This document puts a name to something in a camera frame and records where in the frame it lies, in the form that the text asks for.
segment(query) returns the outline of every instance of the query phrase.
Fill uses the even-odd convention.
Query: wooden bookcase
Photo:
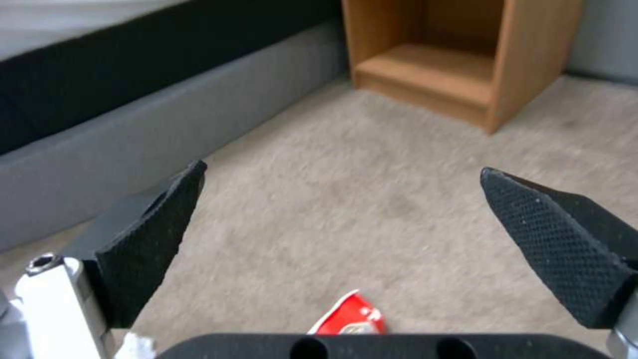
[[[352,80],[493,133],[563,71],[582,0],[343,0]]]

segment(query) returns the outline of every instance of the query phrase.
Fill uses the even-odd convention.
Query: black mattress
[[[339,0],[191,0],[4,60],[0,155],[339,14]]]

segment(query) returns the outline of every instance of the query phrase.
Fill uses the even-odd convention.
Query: carpet
[[[160,351],[211,332],[305,332],[359,288],[394,333],[540,332],[603,349],[607,332],[581,328],[526,264],[479,172],[586,194],[638,225],[637,140],[631,87],[562,77],[487,136],[339,79],[205,159],[180,251],[133,330]]]

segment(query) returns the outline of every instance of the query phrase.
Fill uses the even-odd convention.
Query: shelf board
[[[355,71],[487,108],[494,59],[408,43],[360,63]]]

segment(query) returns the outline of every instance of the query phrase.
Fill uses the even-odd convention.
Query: red wrapper
[[[308,334],[384,334],[383,316],[359,290],[341,297]]]

